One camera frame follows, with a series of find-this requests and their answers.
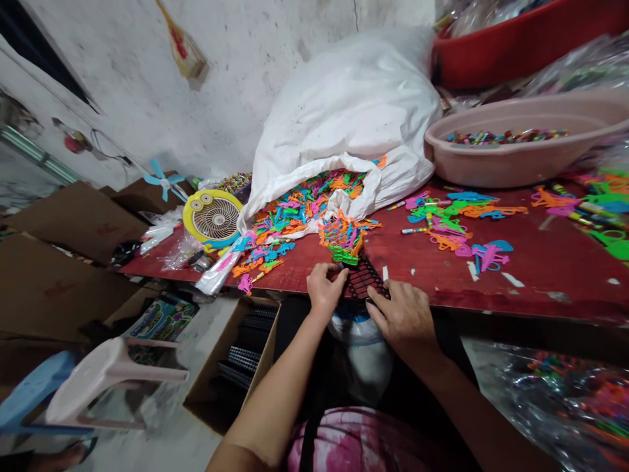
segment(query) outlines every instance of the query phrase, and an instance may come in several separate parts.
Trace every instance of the pink plastic basin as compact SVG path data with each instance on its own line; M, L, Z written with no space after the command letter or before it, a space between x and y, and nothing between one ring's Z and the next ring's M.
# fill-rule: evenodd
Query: pink plastic basin
M453 132L566 129L568 136L501 146L445 141ZM555 177L602 138L629 129L629 91L599 89L505 100L443 118L425 134L436 173L454 184L502 188Z

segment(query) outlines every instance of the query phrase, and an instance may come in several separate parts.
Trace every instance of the concrete floor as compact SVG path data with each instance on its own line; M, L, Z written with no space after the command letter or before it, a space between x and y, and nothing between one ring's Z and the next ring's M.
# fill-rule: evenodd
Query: concrete floor
M218 337L233 311L237 299L219 298L202 305L190 325L181 335L177 352L179 363L186 366L191 376L183 384L162 384L144 399L138 413L147 424L145 431L100 431L96 449L87 461L78 465L76 472L173 471L184 465L187 472L205 470L221 437L183 409L183 400L203 367ZM479 348L480 344L464 339L464 346L477 373L481 390L491 399L501 397L501 388L493 381L492 370L504 362L498 353ZM107 393L92 409L97 416L108 419L132 420L128 394L113 390ZM3 437L0 453L8 453L15 438ZM73 439L57 437L31 437L16 450L36 449L55 452Z

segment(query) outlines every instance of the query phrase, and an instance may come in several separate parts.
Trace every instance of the hanging broom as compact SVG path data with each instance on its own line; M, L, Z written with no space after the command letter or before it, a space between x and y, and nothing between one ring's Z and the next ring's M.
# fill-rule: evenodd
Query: hanging broom
M199 76L207 60L201 51L197 48L195 42L172 20L164 5L160 0L155 0L157 6L166 19L168 24L168 32L170 33L170 49L175 62L179 67L179 72L186 79L195 79Z

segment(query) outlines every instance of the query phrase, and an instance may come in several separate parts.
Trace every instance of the red table surface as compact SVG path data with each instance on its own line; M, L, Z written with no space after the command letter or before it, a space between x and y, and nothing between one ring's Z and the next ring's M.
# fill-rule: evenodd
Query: red table surface
M431 196L446 199L446 191L429 186ZM567 218L551 217L545 208L531 207L528 189L487 191L501 198L499 206L528 207L528 214L515 214L501 220L460 217L461 224L474 234L469 245L497 239L514 248L509 263L500 271L479 274L472 280L468 261L449 250L441 251L425 234L402 235L401 229L422 227L410 224L409 212L398 208L379 210L370 218L382 228L368 233L365 251L382 274L418 286L430 296L430 303L492 311L521 316L558 317L605 325L623 325L629 319L629 269L612 257L593 238L585 235ZM161 272L160 256L168 254L180 232L151 251L148 258L136 258L121 271L137 275L196 281L191 269ZM282 257L284 263L260 279L254 288L306 292L306 276L317 262L329 262L329 251L319 245L318 235L296 241L296 248ZM514 286L503 272L524 286ZM228 278L227 286L238 281Z

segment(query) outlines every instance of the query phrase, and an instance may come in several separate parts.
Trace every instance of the pink shirt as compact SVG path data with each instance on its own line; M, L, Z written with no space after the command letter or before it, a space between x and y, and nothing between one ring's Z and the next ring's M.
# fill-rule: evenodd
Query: pink shirt
M288 470L299 471L305 424L295 427ZM372 408L327 410L314 440L313 470L336 472L467 470L440 445Z

